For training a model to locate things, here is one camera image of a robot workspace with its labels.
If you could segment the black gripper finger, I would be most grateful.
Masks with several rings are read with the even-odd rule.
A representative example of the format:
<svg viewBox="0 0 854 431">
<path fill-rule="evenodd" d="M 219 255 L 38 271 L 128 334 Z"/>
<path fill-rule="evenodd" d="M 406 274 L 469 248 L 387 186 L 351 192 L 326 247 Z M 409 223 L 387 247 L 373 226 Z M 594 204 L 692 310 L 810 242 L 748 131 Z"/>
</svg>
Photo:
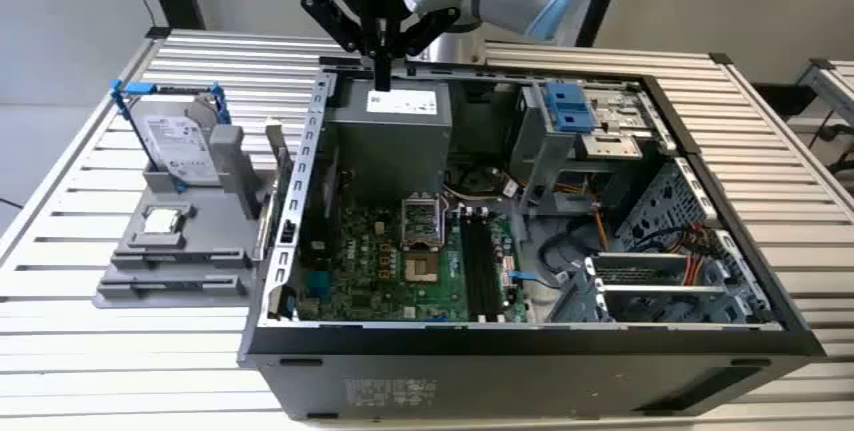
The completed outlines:
<svg viewBox="0 0 854 431">
<path fill-rule="evenodd" d="M 391 89 L 393 62 L 405 56 L 418 55 L 446 32 L 461 17 L 459 9 L 429 12 L 419 21 L 401 30 L 402 21 L 389 18 L 381 49 L 381 90 Z"/>
<path fill-rule="evenodd" d="M 354 21 L 335 0 L 301 0 L 301 5 L 339 46 L 347 52 L 358 52 L 373 60 L 374 89 L 382 91 L 383 51 L 378 20 L 366 17 L 361 22 Z"/>
</svg>

